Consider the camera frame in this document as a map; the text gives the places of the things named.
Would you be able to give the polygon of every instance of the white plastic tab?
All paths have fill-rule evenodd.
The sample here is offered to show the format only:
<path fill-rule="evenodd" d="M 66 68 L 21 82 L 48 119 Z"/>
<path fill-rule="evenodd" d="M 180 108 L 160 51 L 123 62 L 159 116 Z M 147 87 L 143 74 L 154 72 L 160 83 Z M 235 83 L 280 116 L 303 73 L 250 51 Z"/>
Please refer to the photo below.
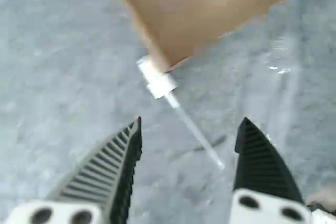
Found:
<path fill-rule="evenodd" d="M 177 88 L 171 75 L 160 72 L 148 56 L 138 60 L 137 64 L 148 82 L 147 88 L 155 99 L 161 98 Z"/>

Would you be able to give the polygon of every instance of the screw hole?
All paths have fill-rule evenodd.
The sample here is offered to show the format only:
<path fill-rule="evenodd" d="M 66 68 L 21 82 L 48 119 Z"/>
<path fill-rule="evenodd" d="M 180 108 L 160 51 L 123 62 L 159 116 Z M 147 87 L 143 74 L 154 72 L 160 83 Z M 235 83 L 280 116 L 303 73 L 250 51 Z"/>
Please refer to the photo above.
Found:
<path fill-rule="evenodd" d="M 42 208 L 37 210 L 30 219 L 31 224 L 44 224 L 46 223 L 52 214 L 50 208 Z"/>
<path fill-rule="evenodd" d="M 90 224 L 91 219 L 92 214 L 89 211 L 81 211 L 73 216 L 71 224 Z"/>
<path fill-rule="evenodd" d="M 259 208 L 258 202 L 249 196 L 243 196 L 242 198 L 240 198 L 239 203 L 248 208 Z"/>
<path fill-rule="evenodd" d="M 292 208 L 284 208 L 281 211 L 282 215 L 296 221 L 302 221 L 302 215 Z"/>

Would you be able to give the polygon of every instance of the speckled floor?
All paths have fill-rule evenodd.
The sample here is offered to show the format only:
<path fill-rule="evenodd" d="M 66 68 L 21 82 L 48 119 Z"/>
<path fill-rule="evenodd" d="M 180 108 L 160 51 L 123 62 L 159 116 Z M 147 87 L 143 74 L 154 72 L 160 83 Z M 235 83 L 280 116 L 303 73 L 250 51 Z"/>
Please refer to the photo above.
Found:
<path fill-rule="evenodd" d="M 336 0 L 286 0 L 173 71 L 182 106 L 215 140 L 220 174 L 135 64 L 120 0 L 0 0 L 0 219 L 43 198 L 95 141 L 135 116 L 144 152 L 130 223 L 225 223 L 237 127 L 249 116 L 304 197 L 336 180 Z"/>

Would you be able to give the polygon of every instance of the cardboard box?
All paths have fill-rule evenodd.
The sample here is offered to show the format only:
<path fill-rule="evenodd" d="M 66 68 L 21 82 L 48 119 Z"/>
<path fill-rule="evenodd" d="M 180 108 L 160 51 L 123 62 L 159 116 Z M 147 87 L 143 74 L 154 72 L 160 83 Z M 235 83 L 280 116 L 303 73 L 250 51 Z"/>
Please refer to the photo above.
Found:
<path fill-rule="evenodd" d="M 194 51 L 237 29 L 280 0 L 126 0 L 162 71 Z"/>

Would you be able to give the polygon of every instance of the gray concrete floor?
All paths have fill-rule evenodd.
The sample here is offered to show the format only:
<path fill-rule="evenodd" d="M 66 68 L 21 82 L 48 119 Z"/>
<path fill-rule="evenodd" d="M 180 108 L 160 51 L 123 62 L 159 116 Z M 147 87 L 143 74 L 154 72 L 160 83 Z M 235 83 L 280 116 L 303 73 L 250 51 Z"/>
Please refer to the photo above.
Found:
<path fill-rule="evenodd" d="M 237 127 L 249 116 L 306 197 L 336 180 L 336 0 L 286 0 L 173 71 L 220 174 L 164 100 L 121 0 L 0 0 L 0 219 L 43 198 L 95 142 L 143 118 L 130 223 L 227 220 Z"/>

